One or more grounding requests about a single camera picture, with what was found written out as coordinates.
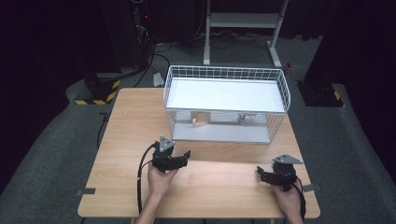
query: white shelf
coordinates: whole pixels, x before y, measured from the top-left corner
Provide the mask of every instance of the white shelf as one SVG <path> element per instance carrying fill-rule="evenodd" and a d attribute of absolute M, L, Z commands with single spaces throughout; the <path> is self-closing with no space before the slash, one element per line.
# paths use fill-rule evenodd
<path fill-rule="evenodd" d="M 266 126 L 209 124 L 197 128 L 191 123 L 176 123 L 173 139 L 238 143 L 269 143 L 271 141 Z"/>
<path fill-rule="evenodd" d="M 278 14 L 216 13 L 210 14 L 210 27 L 275 28 Z"/>
<path fill-rule="evenodd" d="M 225 78 L 174 77 L 166 108 L 285 113 L 275 81 Z"/>

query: metal rack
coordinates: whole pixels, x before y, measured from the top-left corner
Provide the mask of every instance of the metal rack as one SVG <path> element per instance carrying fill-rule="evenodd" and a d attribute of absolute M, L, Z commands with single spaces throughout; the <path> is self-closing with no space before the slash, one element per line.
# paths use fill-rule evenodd
<path fill-rule="evenodd" d="M 267 46 L 275 67 L 281 67 L 277 56 L 275 44 L 279 30 L 285 16 L 289 0 L 283 0 L 279 13 L 218 13 L 210 11 L 210 0 L 207 0 L 204 65 L 210 65 L 210 27 L 247 27 L 247 28 L 272 28 L 272 40 L 267 41 Z"/>
<path fill-rule="evenodd" d="M 290 92 L 281 69 L 172 65 L 163 101 L 175 140 L 270 144 Z"/>

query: small object in basket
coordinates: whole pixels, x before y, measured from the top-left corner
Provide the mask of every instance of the small object in basket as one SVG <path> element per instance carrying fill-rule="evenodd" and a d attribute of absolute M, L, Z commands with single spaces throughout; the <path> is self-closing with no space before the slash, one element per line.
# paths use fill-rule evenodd
<path fill-rule="evenodd" d="M 254 119 L 256 118 L 256 114 L 243 114 L 239 113 L 239 124 L 242 126 L 251 126 L 254 124 Z"/>
<path fill-rule="evenodd" d="M 191 122 L 194 127 L 205 126 L 210 121 L 210 112 L 191 111 Z"/>

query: human hand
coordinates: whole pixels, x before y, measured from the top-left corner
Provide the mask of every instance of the human hand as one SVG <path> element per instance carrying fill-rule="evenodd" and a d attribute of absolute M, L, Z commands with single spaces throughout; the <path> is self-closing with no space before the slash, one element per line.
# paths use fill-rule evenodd
<path fill-rule="evenodd" d="M 177 174 L 178 169 L 172 170 L 168 173 L 159 171 L 152 165 L 152 162 L 148 163 L 148 186 L 149 194 L 160 196 L 166 194 L 169 190 L 173 177 Z"/>
<path fill-rule="evenodd" d="M 294 185 L 300 192 L 303 192 L 303 187 L 299 180 Z M 281 186 L 271 185 L 271 188 L 276 196 L 277 204 L 288 222 L 290 224 L 304 223 L 301 217 L 300 192 L 295 187 L 290 188 L 288 191 L 283 191 Z"/>

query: black equipment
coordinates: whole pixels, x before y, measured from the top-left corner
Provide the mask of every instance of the black equipment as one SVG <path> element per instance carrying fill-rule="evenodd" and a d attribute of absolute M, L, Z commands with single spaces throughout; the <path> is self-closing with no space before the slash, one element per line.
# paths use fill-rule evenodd
<path fill-rule="evenodd" d="M 187 166 L 191 151 L 189 150 L 180 157 L 172 157 L 174 145 L 175 141 L 161 136 L 160 144 L 155 146 L 155 151 L 152 154 L 152 165 L 163 173 L 165 173 L 165 171 L 176 170 L 183 166 Z"/>
<path fill-rule="evenodd" d="M 303 164 L 303 162 L 288 154 L 276 157 L 273 161 L 273 173 L 264 172 L 260 166 L 257 167 L 257 172 L 260 174 L 262 182 L 281 186 L 283 191 L 290 190 L 291 185 L 297 180 L 293 164 Z"/>

